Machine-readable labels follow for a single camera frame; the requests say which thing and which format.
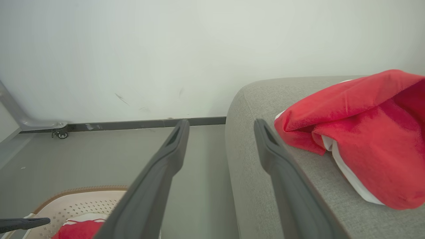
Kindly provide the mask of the red jersey thin white trim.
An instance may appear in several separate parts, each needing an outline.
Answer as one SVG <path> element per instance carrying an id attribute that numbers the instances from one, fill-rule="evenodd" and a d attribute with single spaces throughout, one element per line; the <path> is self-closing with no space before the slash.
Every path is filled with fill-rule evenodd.
<path id="1" fill-rule="evenodd" d="M 87 213 L 68 219 L 50 239 L 93 239 L 107 218 L 107 214 Z"/>

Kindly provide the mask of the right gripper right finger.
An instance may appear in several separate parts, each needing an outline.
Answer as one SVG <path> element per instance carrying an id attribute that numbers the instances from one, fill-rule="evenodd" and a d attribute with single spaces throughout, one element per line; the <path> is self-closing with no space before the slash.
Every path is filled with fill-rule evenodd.
<path id="1" fill-rule="evenodd" d="M 351 239 L 263 119 L 254 121 L 261 166 L 270 175 L 284 239 Z"/>

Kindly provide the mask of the grey fabric sofa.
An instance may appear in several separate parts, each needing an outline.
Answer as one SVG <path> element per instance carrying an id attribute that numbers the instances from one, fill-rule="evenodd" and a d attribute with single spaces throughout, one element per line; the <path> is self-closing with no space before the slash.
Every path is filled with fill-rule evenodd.
<path id="1" fill-rule="evenodd" d="M 302 98 L 354 76 L 292 77 L 261 80 L 235 95 L 225 125 L 226 154 L 241 239 L 284 237 L 274 189 L 261 166 L 254 121 L 273 128 L 276 115 Z M 283 144 L 352 239 L 425 239 L 425 204 L 394 210 L 362 199 L 343 177 L 331 153 Z"/>

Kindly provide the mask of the cream perforated laundry basket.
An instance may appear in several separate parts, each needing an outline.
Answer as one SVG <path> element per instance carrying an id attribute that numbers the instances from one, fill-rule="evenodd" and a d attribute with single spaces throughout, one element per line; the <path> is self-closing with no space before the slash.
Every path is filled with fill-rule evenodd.
<path id="1" fill-rule="evenodd" d="M 50 198 L 24 219 L 49 218 L 50 223 L 25 230 L 22 239 L 50 239 L 71 218 L 87 214 L 111 215 L 128 186 L 96 186 L 68 190 Z M 1 239 L 10 239 L 17 230 L 3 233 Z"/>

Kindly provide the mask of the grey metal frame foot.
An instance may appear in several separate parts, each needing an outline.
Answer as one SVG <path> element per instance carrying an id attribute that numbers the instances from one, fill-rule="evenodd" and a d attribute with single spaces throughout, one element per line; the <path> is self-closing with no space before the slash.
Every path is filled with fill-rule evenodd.
<path id="1" fill-rule="evenodd" d="M 0 102 L 12 115 L 12 118 L 14 118 L 23 132 L 48 130 L 52 131 L 53 135 L 56 136 L 68 134 L 68 123 L 66 121 L 37 120 L 27 115 L 1 81 Z"/>

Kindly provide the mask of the red garment wide white band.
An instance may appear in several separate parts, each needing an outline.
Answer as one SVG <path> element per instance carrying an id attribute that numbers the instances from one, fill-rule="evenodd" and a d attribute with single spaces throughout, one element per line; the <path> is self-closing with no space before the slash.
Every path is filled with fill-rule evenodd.
<path id="1" fill-rule="evenodd" d="M 337 83 L 276 115 L 274 127 L 290 146 L 331 152 L 363 200 L 425 204 L 425 76 L 387 70 Z"/>

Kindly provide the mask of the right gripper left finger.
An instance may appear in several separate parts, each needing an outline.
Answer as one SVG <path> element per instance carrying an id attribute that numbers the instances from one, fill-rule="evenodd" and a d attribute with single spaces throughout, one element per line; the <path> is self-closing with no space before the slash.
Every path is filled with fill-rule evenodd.
<path id="1" fill-rule="evenodd" d="M 182 169 L 190 124 L 180 120 L 94 239 L 160 239 L 173 177 Z"/>

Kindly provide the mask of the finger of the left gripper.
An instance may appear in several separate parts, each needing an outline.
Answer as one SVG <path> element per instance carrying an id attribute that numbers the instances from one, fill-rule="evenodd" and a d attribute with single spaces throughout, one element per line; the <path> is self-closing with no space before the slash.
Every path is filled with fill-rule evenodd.
<path id="1" fill-rule="evenodd" d="M 15 218 L 15 219 L 0 219 L 0 234 L 11 232 L 14 230 L 29 230 L 34 227 L 49 224 L 49 218 Z"/>

